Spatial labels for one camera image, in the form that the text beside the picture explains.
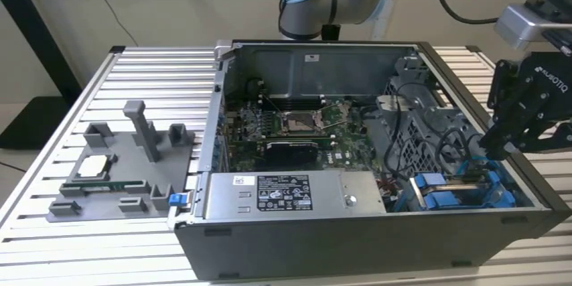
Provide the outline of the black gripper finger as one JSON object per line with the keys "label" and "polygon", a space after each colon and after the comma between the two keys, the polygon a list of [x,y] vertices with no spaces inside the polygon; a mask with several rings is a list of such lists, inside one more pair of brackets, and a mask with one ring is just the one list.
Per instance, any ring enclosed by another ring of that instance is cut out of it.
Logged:
{"label": "black gripper finger", "polygon": [[486,107],[491,109],[491,123],[479,139],[487,159],[503,160],[510,152],[506,145],[518,147],[518,140],[545,99],[534,76],[515,62],[498,60],[494,67]]}
{"label": "black gripper finger", "polygon": [[570,122],[557,125],[550,137],[541,139],[541,134],[555,122],[533,125],[519,137],[518,150],[522,153],[558,153],[570,151]]}

